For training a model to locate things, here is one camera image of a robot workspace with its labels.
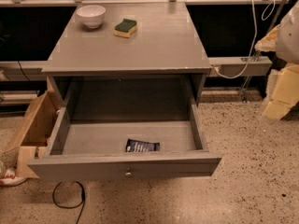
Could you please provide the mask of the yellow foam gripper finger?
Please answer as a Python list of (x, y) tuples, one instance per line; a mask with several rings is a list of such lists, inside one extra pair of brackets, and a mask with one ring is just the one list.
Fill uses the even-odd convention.
[(287, 63), (280, 71), (272, 69), (267, 80), (261, 117), (280, 120), (299, 102), (299, 64)]

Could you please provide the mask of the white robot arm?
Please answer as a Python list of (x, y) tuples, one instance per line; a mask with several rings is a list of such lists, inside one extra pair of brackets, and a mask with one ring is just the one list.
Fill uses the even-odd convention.
[(266, 119), (282, 119), (299, 102), (299, 1), (255, 48), (274, 51), (287, 63), (280, 71), (271, 71), (262, 112)]

